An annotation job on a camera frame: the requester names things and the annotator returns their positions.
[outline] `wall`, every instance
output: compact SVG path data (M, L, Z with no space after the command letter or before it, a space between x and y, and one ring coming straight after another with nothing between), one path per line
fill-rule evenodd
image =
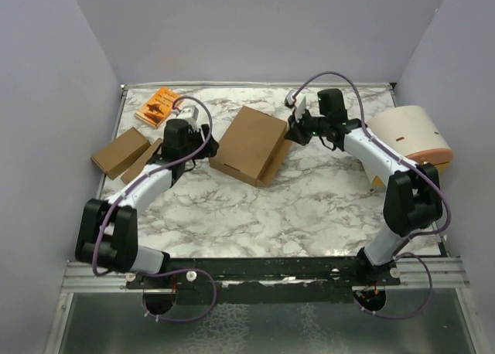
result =
M398 81L441 0L77 0L122 83Z
M42 352L117 78L75 0L0 0L0 352Z
M495 349L494 17L493 0L445 0L400 79L397 97L400 104L426 107L455 152L442 177L453 210L448 246L463 257Z

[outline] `open cardboard box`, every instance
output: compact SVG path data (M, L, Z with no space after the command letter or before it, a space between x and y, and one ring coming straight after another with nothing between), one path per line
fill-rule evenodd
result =
M284 139L286 131L286 121L244 106L210 166L252 186L270 186L292 144Z

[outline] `white marble surface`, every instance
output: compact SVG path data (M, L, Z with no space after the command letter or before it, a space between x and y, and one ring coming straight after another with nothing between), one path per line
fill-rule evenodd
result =
M158 130L134 117L134 112L158 89L131 89L118 134L136 127L150 141ZM288 87L174 88L203 101L213 115L213 136L220 140L242 105L281 119ZM308 89L311 111L317 114L316 91ZM394 107L388 88L360 88L367 117ZM358 105L343 88L350 117ZM206 115L200 114L206 122ZM103 196L124 186L106 179ZM355 254L381 228L384 191L368 192L362 165L341 151L325 149L317 139L293 145L271 187L256 189L198 162L192 172L163 193L139 217L139 243L173 257L294 257ZM408 246L418 254L439 254L439 238L420 237Z

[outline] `brown box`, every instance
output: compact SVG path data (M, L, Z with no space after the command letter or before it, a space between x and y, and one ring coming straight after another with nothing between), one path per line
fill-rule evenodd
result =
M242 107L220 140L210 166L252 186L269 186L291 141L284 139L287 122Z
M125 183L128 184L132 180L138 177L139 173L142 171L142 169L145 167L146 162L152 157L153 153L159 148L160 144L162 143L163 139L156 139L151 146L145 150L145 152L141 155L141 157L138 158L136 162L134 162L131 167L129 167L129 170L125 172L125 174L121 177L121 180Z
M108 175L115 179L128 169L149 148L149 141L135 128L130 128L91 159Z

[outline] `orange book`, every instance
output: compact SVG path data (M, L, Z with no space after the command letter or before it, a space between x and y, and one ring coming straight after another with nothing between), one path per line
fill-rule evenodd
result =
M177 93L174 93L166 87L162 87L150 100L138 109L135 116L154 128L159 128L172 113L172 103L178 97L179 95Z

